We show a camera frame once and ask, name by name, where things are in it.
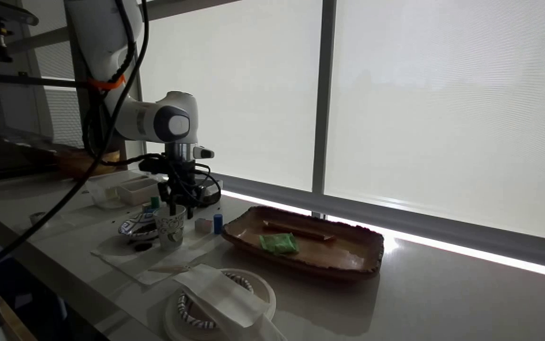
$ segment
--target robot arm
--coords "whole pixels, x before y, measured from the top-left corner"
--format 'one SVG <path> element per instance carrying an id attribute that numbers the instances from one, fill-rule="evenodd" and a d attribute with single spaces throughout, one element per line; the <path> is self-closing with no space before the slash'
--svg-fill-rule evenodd
<path id="1" fill-rule="evenodd" d="M 97 82 L 112 78 L 128 54 L 128 35 L 116 0 L 67 0 L 67 14 L 80 50 Z M 143 35 L 141 10 L 124 0 L 135 39 Z M 122 90 L 112 90 L 107 107 L 114 107 Z M 129 141 L 198 145 L 198 105 L 190 94 L 173 92 L 160 103 L 126 99 L 116 130 Z"/>

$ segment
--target window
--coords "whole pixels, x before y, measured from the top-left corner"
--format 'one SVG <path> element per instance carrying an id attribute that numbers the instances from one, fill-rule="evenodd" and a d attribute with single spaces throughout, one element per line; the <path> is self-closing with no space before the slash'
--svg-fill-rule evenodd
<path id="1" fill-rule="evenodd" d="M 340 3 L 328 194 L 545 238 L 545 3 Z"/>
<path id="2" fill-rule="evenodd" d="M 145 101 L 196 95 L 215 173 L 311 190 L 321 18 L 322 3 L 243 0 L 154 22 Z"/>
<path id="3" fill-rule="evenodd" d="M 37 27 L 29 27 L 31 37 L 46 35 L 67 27 L 63 3 L 23 0 L 23 6 L 41 20 Z M 69 42 L 39 48 L 35 50 L 35 54 L 42 77 L 75 78 Z"/>

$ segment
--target white countertop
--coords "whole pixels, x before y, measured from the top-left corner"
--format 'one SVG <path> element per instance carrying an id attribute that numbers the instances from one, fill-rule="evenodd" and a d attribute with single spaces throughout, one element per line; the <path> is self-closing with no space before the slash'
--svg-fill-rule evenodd
<path id="1" fill-rule="evenodd" d="M 0 243 L 10 243 L 31 215 L 48 211 L 69 188 L 56 177 L 3 181 Z M 230 222 L 251 203 L 224 198 L 222 207 Z M 179 285 L 167 279 L 146 289 L 92 257 L 118 234 L 128 213 L 105 213 L 80 194 L 16 257 L 111 340 L 164 340 L 164 308 Z M 269 281 L 279 300 L 275 325 L 290 341 L 545 340 L 544 275 L 398 243 L 385 255 L 381 274 L 358 285 L 269 266 L 228 243 L 203 264 L 249 270 Z"/>

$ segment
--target cable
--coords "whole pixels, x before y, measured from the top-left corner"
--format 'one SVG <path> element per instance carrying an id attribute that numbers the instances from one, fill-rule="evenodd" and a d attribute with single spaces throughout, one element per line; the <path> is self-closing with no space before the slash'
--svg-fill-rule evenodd
<path id="1" fill-rule="evenodd" d="M 92 147 L 92 128 L 88 124 L 84 124 L 84 147 L 86 147 L 86 152 L 97 160 L 101 166 L 109 166 L 109 167 L 124 167 L 124 166 L 131 166 L 131 164 L 139 164 L 139 162 L 145 162 L 145 160 L 162 160 L 160 154 L 143 154 L 143 156 L 137 156 L 137 158 L 131 158 L 131 160 L 122 160 L 122 162 L 105 162 L 103 158 L 99 160 L 97 154 L 94 152 L 94 147 Z"/>
<path id="2" fill-rule="evenodd" d="M 209 171 L 209 175 L 213 175 L 213 169 L 209 166 L 205 166 L 205 164 L 196 164 L 196 167 L 203 167 L 203 169 Z"/>
<path id="3" fill-rule="evenodd" d="M 124 33 L 126 33 L 126 39 L 128 39 L 128 56 L 126 56 L 126 61 L 122 65 L 122 69 L 118 69 L 118 73 L 109 80 L 109 84 L 116 84 L 124 75 L 126 71 L 129 69 L 129 65 L 133 63 L 133 58 L 137 54 L 137 41 L 133 37 L 133 27 L 129 23 L 129 18 L 128 18 L 128 12 L 120 12 L 122 14 L 122 23 L 124 23 Z"/>
<path id="4" fill-rule="evenodd" d="M 218 194 L 222 196 L 222 186 L 220 186 L 220 183 L 213 177 L 211 167 L 209 167 L 209 166 L 205 166 L 205 167 L 209 169 L 209 173 L 201 173 L 201 171 L 196 169 L 196 175 L 203 175 L 205 179 L 209 179 L 211 183 L 215 183 Z"/>
<path id="5" fill-rule="evenodd" d="M 186 185 L 184 185 L 184 181 L 181 179 L 181 175 L 179 175 L 177 171 L 173 171 L 173 173 L 169 173 L 169 175 L 175 177 L 175 181 L 177 181 L 177 185 L 181 186 L 181 190 L 184 192 L 184 196 L 186 196 L 188 200 L 192 200 L 194 205 L 199 205 L 199 200 L 194 198 L 194 194 L 186 188 Z"/>
<path id="6" fill-rule="evenodd" d="M 114 109 L 114 116 L 112 116 L 112 124 L 118 122 L 118 116 L 122 113 L 122 105 L 131 90 L 131 84 L 135 82 L 137 75 L 139 75 L 139 69 L 145 61 L 145 56 L 146 56 L 146 50 L 148 50 L 148 39 L 150 39 L 150 23 L 148 23 L 148 12 L 146 12 L 146 0 L 141 0 L 143 5 L 143 22 L 145 22 L 145 44 L 143 44 L 143 50 L 139 54 L 139 61 L 129 77 L 129 82 L 128 86 L 124 88 L 122 95 L 120 95 L 120 101 L 116 103 L 116 109 Z M 82 188 L 84 185 L 88 183 L 88 179 L 92 177 L 92 173 L 99 167 L 99 160 L 103 160 L 105 152 L 107 152 L 107 145 L 111 143 L 111 139 L 114 137 L 114 131 L 116 131 L 116 126 L 111 126 L 109 131 L 107 131 L 107 139 L 105 139 L 105 147 L 103 150 L 99 152 L 99 158 L 90 166 L 90 169 L 84 173 L 84 177 L 76 183 L 76 186 L 50 211 L 46 213 L 46 217 L 37 222 L 33 228 L 29 228 L 23 236 L 20 236 L 14 243 L 10 243 L 8 247 L 5 247 L 0 251 L 0 260 L 6 258 L 8 255 L 12 255 L 18 247 L 22 247 L 27 239 L 31 239 L 37 232 L 41 232 L 46 222 L 50 222 Z"/>

